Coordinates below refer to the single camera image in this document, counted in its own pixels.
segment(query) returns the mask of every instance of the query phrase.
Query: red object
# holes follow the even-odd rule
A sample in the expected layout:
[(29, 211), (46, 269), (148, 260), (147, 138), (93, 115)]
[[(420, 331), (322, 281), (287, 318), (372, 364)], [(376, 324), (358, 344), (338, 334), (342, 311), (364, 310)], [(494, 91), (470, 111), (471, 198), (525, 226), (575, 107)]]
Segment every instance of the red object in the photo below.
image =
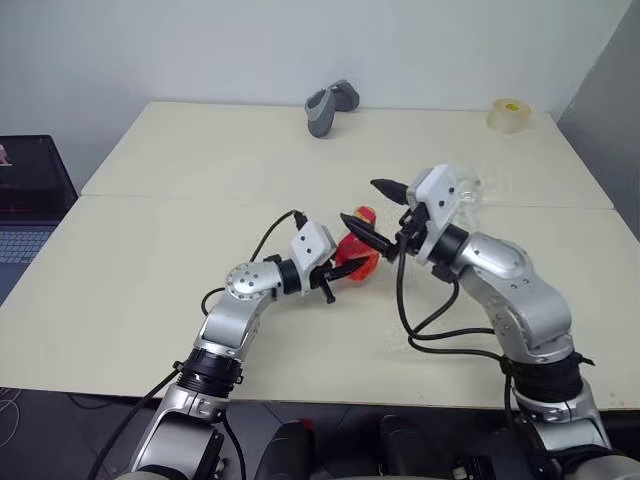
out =
[[(356, 208), (354, 215), (375, 227), (376, 211), (373, 208), (360, 206)], [(356, 282), (362, 282), (373, 274), (376, 266), (378, 265), (380, 254), (370, 246), (358, 240), (353, 233), (347, 234), (342, 240), (340, 240), (340, 243), (338, 243), (338, 249), (336, 250), (336, 266), (339, 267), (347, 260), (361, 257), (369, 257), (369, 259), (364, 265), (362, 265), (362, 267), (349, 275), (349, 278)]]

